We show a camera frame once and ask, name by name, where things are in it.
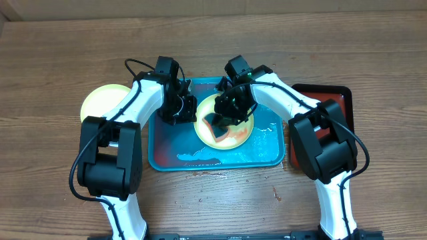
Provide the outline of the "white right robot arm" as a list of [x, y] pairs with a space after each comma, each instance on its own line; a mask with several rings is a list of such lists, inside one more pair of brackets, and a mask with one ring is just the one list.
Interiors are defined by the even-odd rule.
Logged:
[[214, 137], [248, 120], [256, 105], [264, 105], [287, 122], [301, 170], [314, 180], [320, 203], [320, 236], [358, 239], [352, 216], [350, 179], [363, 173], [356, 168], [358, 150], [369, 153], [350, 130], [339, 104], [318, 101], [292, 89], [265, 65], [252, 68], [238, 55], [224, 67], [214, 112], [205, 119]]

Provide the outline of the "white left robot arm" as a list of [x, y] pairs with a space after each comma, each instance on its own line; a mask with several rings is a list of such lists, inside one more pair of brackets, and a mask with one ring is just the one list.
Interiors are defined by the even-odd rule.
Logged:
[[176, 60], [158, 57], [148, 71], [133, 74], [131, 91], [116, 107], [81, 124], [69, 188], [76, 198], [103, 206], [112, 239], [148, 238], [136, 195], [143, 170], [141, 130], [154, 113], [169, 125], [196, 121], [197, 99], [181, 73]]

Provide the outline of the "orange sponge with green pad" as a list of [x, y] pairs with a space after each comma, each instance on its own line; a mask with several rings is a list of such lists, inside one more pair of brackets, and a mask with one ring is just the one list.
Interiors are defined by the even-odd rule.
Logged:
[[223, 141], [230, 133], [229, 127], [225, 125], [225, 119], [217, 113], [207, 114], [203, 118], [203, 122], [216, 143]]

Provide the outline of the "yellow plate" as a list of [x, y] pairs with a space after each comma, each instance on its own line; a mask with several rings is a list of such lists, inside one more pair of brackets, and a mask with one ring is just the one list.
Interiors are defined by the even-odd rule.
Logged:
[[130, 91], [129, 87], [118, 84], [103, 85], [96, 88], [85, 98], [81, 106], [81, 122], [88, 116], [102, 117], [116, 107]]
[[197, 136], [206, 145], [220, 150], [233, 149], [243, 144], [251, 135], [254, 128], [254, 116], [249, 116], [247, 121], [239, 125], [230, 125], [220, 131], [214, 130], [205, 117], [214, 113], [215, 98], [219, 95], [219, 93], [210, 95], [197, 106], [197, 121], [194, 123], [194, 129]]

